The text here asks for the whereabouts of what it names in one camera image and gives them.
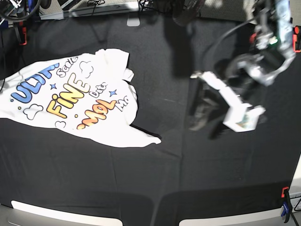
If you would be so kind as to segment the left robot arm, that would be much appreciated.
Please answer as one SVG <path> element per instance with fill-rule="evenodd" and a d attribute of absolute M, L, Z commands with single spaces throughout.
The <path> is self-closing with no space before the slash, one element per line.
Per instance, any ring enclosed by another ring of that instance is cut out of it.
<path fill-rule="evenodd" d="M 223 129 L 247 132 L 256 129 L 265 108 L 248 99 L 258 86 L 271 86 L 295 58 L 290 3 L 287 0 L 257 0 L 253 7 L 256 22 L 250 37 L 251 52 L 233 58 L 221 77 L 215 69 L 191 75 L 202 88 L 197 100 L 190 129 L 197 131 L 220 109 L 212 97 L 217 93 L 228 105 L 222 121 Z"/>

